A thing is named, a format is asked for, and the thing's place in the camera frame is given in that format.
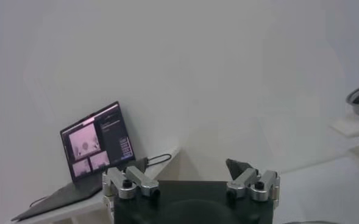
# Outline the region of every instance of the black screw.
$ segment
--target black screw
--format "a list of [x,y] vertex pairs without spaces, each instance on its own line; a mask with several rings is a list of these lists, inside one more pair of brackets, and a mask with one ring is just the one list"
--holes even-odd
[[130,188],[132,187],[132,182],[128,179],[123,181],[123,188]]
[[256,190],[263,190],[264,188],[265,188],[265,184],[263,182],[258,181],[255,183]]

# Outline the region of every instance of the metal bracket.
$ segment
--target metal bracket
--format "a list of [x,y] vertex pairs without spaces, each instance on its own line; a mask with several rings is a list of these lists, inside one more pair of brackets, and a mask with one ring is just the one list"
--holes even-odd
[[155,198],[160,194],[159,182],[157,180],[150,179],[135,166],[126,168],[125,175],[128,179],[135,182],[140,187],[141,193],[144,196]]
[[231,200],[246,196],[247,188],[258,180],[257,170],[247,168],[238,178],[227,183],[227,195]]
[[251,198],[254,201],[274,201],[274,208],[279,205],[280,176],[275,171],[267,170],[261,178],[251,185]]
[[131,199],[136,195],[136,184],[125,178],[121,171],[115,167],[109,168],[107,174],[103,174],[102,180],[102,188],[106,196],[114,194],[113,184],[118,192],[118,197],[121,199]]

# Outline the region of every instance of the laptop screen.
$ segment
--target laptop screen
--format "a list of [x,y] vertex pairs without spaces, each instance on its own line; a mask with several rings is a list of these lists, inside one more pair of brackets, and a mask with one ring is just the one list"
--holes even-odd
[[119,103],[60,132],[73,181],[135,159]]

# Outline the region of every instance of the laptop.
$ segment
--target laptop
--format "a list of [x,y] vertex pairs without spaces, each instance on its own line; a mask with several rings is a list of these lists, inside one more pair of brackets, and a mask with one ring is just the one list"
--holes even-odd
[[102,189],[105,169],[125,167],[135,160],[118,102],[64,128],[60,136],[73,182],[12,221],[28,219],[88,199]]

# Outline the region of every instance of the cable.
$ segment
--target cable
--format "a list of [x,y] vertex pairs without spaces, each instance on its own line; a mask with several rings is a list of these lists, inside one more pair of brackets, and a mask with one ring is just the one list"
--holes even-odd
[[44,199],[47,198],[47,197],[48,197],[48,196],[45,196],[45,197],[42,197],[42,198],[40,198],[40,199],[37,199],[37,200],[33,201],[33,202],[29,205],[29,207],[32,207],[34,204],[36,204],[36,203],[39,202],[39,201],[44,200]]
[[[161,158],[161,157],[163,157],[163,156],[167,156],[167,158],[165,158],[165,159],[163,159],[163,160],[161,160],[161,161],[159,161],[159,162],[156,162],[156,163],[152,163],[152,164],[149,163],[149,162],[151,162],[151,160],[155,160],[155,159]],[[160,164],[160,163],[163,163],[163,162],[165,162],[165,161],[170,160],[171,158],[172,158],[172,156],[171,156],[171,154],[169,154],[169,153],[164,153],[164,154],[161,154],[161,155],[159,155],[159,156],[155,156],[155,157],[152,157],[152,158],[148,158],[147,167],[150,167],[150,166],[153,166],[153,165],[158,165],[158,164]]]

